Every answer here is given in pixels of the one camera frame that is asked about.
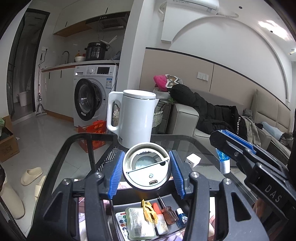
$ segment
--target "countertop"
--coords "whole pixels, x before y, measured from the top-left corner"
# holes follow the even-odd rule
[[[116,63],[119,64],[119,60],[94,60],[94,61],[84,61],[84,62],[77,62],[77,63],[68,63],[68,64],[61,64],[53,67],[47,67],[41,69],[42,72],[48,72],[52,70],[57,70],[57,69],[68,69],[68,68],[75,68],[76,66],[80,65],[92,65],[92,64],[112,64]]]

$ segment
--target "yellow clip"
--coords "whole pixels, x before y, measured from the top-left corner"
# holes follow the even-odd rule
[[[143,206],[143,211],[144,211],[144,216],[145,216],[145,219],[149,222],[153,222],[152,221],[152,218],[151,218],[151,215],[153,216],[154,218],[154,222],[157,224],[158,222],[158,217],[157,217],[157,214],[156,212],[154,211],[151,203],[148,201],[147,204],[145,203],[144,199],[142,200],[142,206]]]

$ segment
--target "wicker basket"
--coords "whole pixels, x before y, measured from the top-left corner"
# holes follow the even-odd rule
[[[151,131],[152,135],[155,135],[158,133],[160,123],[163,119],[163,107],[164,105],[161,107],[157,106],[154,109],[153,124],[152,124],[152,131]],[[112,119],[113,119],[113,125],[118,126],[119,108],[114,111]]]

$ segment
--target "air conditioner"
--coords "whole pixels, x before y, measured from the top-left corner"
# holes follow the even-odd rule
[[[168,3],[192,7],[213,14],[219,11],[219,0],[168,0]]]

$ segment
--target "kettle spout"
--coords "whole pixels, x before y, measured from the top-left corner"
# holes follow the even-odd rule
[[[159,99],[155,99],[155,106],[154,108],[156,108],[157,104],[158,104]]]

